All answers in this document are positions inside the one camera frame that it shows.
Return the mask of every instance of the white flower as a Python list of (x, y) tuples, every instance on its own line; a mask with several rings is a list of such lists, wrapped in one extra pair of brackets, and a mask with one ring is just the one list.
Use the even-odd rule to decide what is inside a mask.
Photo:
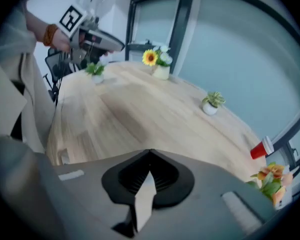
[(160, 47), (160, 50), (161, 50), (161, 52), (163, 52), (163, 53), (166, 53), (167, 51), (169, 51), (169, 47), (168, 46), (166, 46), (166, 45), (163, 45), (163, 46), (161, 46)]
[(167, 63), (168, 65), (170, 65), (172, 63), (172, 58), (166, 52), (163, 52), (160, 54), (160, 60)]

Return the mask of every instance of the bracelet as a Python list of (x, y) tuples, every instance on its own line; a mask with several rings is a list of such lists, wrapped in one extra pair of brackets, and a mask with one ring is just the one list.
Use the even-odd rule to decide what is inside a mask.
[(49, 24), (46, 29), (43, 36), (43, 44), (45, 46), (52, 46), (52, 41), (54, 39), (54, 35), (57, 31), (58, 27), (56, 24)]

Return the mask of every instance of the red cup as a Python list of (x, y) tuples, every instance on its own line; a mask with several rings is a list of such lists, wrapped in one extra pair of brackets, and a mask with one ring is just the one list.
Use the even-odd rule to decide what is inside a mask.
[(252, 159), (257, 159), (265, 155), (270, 155), (274, 151), (274, 146), (272, 145), (270, 138), (265, 136), (258, 145), (251, 149), (250, 154)]

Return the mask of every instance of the yellow flower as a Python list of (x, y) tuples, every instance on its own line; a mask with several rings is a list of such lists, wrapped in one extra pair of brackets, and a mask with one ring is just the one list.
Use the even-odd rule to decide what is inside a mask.
[(285, 167), (279, 164), (268, 165), (267, 167), (264, 167), (261, 169), (261, 171), (259, 171), (259, 173), (257, 174), (258, 180), (264, 180), (267, 174), (270, 172), (273, 173), (273, 177), (275, 179), (281, 179), (284, 169)]
[(153, 50), (146, 50), (142, 56), (142, 62), (149, 66), (154, 66), (157, 59), (158, 55)]

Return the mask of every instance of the small succulent plant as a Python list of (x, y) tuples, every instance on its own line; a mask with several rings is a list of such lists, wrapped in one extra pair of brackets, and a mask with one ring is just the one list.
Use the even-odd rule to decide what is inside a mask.
[(100, 76), (104, 70), (105, 70), (104, 65), (99, 63), (98, 64), (90, 63), (87, 65), (85, 72), (87, 72), (88, 75)]
[(207, 97), (202, 100), (202, 103), (209, 102), (213, 107), (217, 108), (221, 104), (226, 102), (225, 98), (222, 97), (221, 93), (218, 91), (208, 92)]

